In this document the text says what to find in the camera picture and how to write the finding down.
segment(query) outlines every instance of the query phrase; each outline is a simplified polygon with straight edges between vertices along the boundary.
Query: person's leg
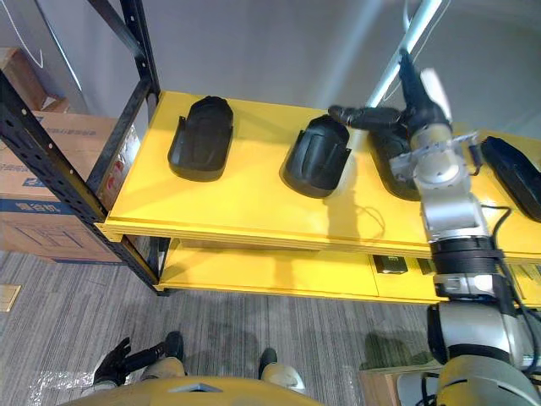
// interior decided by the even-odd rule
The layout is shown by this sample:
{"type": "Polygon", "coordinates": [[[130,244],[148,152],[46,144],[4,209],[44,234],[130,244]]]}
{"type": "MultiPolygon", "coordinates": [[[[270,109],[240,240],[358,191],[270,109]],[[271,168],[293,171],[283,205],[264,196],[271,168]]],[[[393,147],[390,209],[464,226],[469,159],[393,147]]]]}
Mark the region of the person's leg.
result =
{"type": "Polygon", "coordinates": [[[186,376],[183,363],[175,357],[159,359],[146,367],[141,381],[145,379],[178,378],[186,376]]]}
{"type": "Polygon", "coordinates": [[[273,348],[267,348],[261,355],[260,380],[286,387],[295,392],[306,392],[303,378],[292,366],[279,364],[276,351],[273,348]]]}

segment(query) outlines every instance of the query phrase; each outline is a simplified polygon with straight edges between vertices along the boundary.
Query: gray wall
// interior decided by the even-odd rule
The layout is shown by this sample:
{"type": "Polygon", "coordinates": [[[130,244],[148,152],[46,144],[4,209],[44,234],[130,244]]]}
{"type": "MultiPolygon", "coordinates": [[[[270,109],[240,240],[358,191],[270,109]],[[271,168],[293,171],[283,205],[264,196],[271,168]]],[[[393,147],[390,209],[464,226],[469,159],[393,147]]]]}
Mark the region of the gray wall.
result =
{"type": "MultiPolygon", "coordinates": [[[[30,66],[40,78],[47,93],[66,96],[76,112],[86,112],[83,95],[76,85],[36,2],[34,0],[3,0],[3,2],[7,5],[15,26],[28,46],[28,51],[39,62],[41,61],[39,58],[41,50],[43,55],[42,68],[32,62],[28,53],[27,56],[30,66]]],[[[0,47],[23,48],[2,3],[0,3],[0,47]]]]}
{"type": "MultiPolygon", "coordinates": [[[[144,3],[161,88],[199,94],[361,105],[403,35],[398,0],[144,3]]],[[[138,78],[129,53],[86,1],[39,4],[90,111],[117,116],[138,78]]],[[[437,69],[456,121],[541,138],[539,27],[534,0],[455,0],[418,66],[437,69]]]]}

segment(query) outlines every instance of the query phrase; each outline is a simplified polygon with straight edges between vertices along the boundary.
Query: shelf post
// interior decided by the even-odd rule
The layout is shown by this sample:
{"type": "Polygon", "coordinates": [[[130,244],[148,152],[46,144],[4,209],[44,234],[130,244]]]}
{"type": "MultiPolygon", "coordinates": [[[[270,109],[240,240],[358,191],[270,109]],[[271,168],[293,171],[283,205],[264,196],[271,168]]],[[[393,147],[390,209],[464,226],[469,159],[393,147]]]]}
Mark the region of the shelf post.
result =
{"type": "Polygon", "coordinates": [[[0,72],[0,140],[20,159],[43,184],[153,292],[159,283],[153,270],[126,236],[118,243],[110,242],[94,225],[103,222],[107,210],[95,193],[79,176],[55,142],[26,106],[8,78],[0,72]]]}

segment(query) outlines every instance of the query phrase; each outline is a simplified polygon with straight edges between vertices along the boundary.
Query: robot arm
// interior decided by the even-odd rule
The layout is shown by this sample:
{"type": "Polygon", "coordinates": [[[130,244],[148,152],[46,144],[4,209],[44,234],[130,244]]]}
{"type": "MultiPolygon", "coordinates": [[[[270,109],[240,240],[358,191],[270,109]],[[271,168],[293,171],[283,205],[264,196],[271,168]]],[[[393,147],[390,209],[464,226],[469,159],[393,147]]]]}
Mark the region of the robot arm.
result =
{"type": "MultiPolygon", "coordinates": [[[[390,164],[396,177],[412,178],[418,189],[436,267],[435,290],[449,299],[428,309],[429,346],[444,365],[437,403],[539,404],[535,388],[518,369],[524,333],[511,282],[498,272],[503,253],[470,190],[460,143],[474,146],[476,135],[452,136],[451,113],[437,76],[419,75],[409,54],[402,50],[401,55],[406,110],[332,106],[329,114],[357,129],[400,129],[411,146],[410,153],[390,164]],[[426,91],[424,78],[435,91],[426,91]]],[[[475,155],[473,160],[476,166],[480,162],[475,155]]]]}

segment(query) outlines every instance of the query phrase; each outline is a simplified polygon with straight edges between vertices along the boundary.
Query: black glove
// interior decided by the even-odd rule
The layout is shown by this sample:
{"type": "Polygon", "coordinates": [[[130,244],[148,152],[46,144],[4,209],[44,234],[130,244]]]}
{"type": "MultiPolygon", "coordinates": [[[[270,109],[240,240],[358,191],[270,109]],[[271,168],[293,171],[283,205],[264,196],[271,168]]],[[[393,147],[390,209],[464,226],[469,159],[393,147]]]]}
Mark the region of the black glove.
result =
{"type": "Polygon", "coordinates": [[[129,371],[124,366],[124,359],[132,348],[129,346],[129,337],[126,337],[120,344],[111,351],[94,374],[94,385],[103,381],[113,381],[117,386],[126,383],[126,376],[129,371]]]}

